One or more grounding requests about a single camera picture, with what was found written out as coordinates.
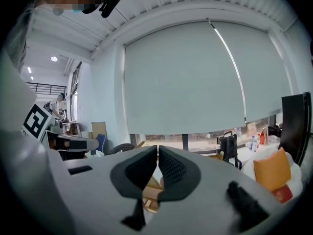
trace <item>cardboard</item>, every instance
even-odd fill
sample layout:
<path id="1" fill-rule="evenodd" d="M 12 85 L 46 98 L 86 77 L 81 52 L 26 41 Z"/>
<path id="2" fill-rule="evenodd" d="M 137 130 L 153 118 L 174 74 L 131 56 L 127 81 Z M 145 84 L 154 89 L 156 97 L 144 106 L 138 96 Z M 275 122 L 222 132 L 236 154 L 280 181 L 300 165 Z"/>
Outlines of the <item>cardboard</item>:
<path id="1" fill-rule="evenodd" d="M 105 122 L 93 122 L 92 125 L 92 138 L 95 139 L 98 134 L 103 134 L 107 136 L 107 129 Z"/>

